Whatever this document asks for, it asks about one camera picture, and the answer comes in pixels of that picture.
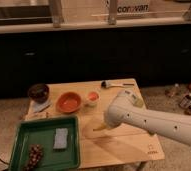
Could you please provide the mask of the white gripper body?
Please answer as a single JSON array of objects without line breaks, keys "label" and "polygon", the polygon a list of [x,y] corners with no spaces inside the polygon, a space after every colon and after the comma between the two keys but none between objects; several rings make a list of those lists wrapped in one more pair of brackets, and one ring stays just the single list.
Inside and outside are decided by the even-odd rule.
[{"label": "white gripper body", "polygon": [[113,129],[117,127],[117,123],[111,119],[107,112],[104,113],[104,122],[107,129]]}]

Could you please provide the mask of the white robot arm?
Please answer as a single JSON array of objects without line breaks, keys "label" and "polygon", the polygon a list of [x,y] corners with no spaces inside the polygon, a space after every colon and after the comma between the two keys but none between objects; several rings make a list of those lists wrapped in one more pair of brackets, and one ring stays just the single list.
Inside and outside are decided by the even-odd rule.
[{"label": "white robot arm", "polygon": [[191,116],[139,108],[137,100],[132,90],[120,91],[104,112],[106,125],[124,123],[191,146]]}]

